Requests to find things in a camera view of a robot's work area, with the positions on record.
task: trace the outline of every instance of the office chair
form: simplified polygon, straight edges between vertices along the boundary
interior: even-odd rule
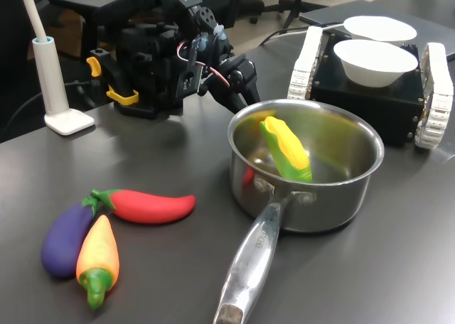
[[[232,28],[238,18],[251,17],[251,23],[264,11],[261,0],[203,0],[202,5],[209,8],[219,23]]]
[[[48,0],[35,0],[35,3],[44,27],[56,24],[58,17],[63,12],[63,9],[57,6],[51,6]]]
[[[314,3],[308,3],[308,2],[303,2],[301,0],[278,0],[278,4],[275,4],[273,6],[266,6],[264,8],[264,12],[269,12],[269,11],[278,11],[279,13],[282,13],[283,11],[291,11],[286,19],[286,22],[284,22],[284,27],[283,28],[288,28],[291,22],[299,17],[300,13],[306,13],[307,11],[313,11],[317,9],[322,9],[326,8],[327,6],[322,6],[320,4],[314,4]]]
[[[92,19],[93,11],[114,0],[84,0],[85,5],[79,5],[79,0],[49,0],[52,5],[65,9],[72,9],[81,15],[85,22],[82,24],[82,37],[80,44],[80,62],[86,64],[90,51],[98,47],[98,26]]]

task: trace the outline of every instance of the pan rivet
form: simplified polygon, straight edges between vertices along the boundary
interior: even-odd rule
[[[313,193],[305,191],[294,191],[292,195],[295,197],[295,200],[301,205],[310,205],[315,201],[315,195]]]
[[[255,178],[255,187],[260,193],[265,193],[266,191],[273,189],[273,186],[270,183],[260,177]]]

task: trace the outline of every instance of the stainless steel saucepan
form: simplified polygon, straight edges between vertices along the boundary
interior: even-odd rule
[[[309,154],[313,183],[282,178],[259,130],[268,116],[284,120]],[[229,124],[230,184],[244,211],[257,217],[230,266],[214,324],[243,324],[265,283],[279,229],[323,232],[350,221],[370,174],[382,162],[376,131],[343,109],[278,99],[253,104]]]

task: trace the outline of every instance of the black box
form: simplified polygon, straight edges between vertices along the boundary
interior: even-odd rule
[[[350,81],[333,47],[345,40],[330,36],[311,87],[311,99],[325,102],[358,115],[369,123],[385,144],[400,146],[414,138],[424,109],[420,70],[403,74],[387,87],[364,87]],[[402,46],[417,60],[415,46]]]

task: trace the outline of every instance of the black cable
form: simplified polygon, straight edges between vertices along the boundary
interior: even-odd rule
[[[74,82],[67,82],[65,84],[65,86],[84,86],[84,85],[89,85],[89,84],[90,84],[90,82],[74,81]],[[11,127],[11,125],[14,122],[14,119],[19,115],[19,113],[21,113],[21,111],[23,109],[25,109],[29,104],[36,101],[41,95],[43,95],[42,92],[35,94],[34,96],[32,96],[32,98],[30,98],[29,100],[24,102],[21,106],[19,106],[19,108],[13,113],[13,115],[8,119],[5,126],[3,126],[3,129],[0,132],[0,143],[2,143],[4,141],[5,135],[8,133],[9,128]]]
[[[340,22],[330,22],[330,23],[323,23],[323,24],[315,24],[316,27],[327,27],[327,26],[332,26],[334,24],[340,24]],[[306,31],[308,30],[308,28],[310,28],[310,26],[306,26],[306,27],[298,27],[298,28],[285,28],[285,29],[280,29],[279,31],[274,31],[273,33],[271,33],[269,36],[267,36],[260,44],[259,46],[261,45],[264,45],[273,35],[275,34],[278,34],[278,33],[281,33],[281,32],[288,32],[288,31]]]
[[[90,97],[85,93],[82,86],[77,86],[77,93],[82,97],[82,101],[85,103],[85,106],[88,106],[90,109],[96,109],[99,105],[97,105]]]

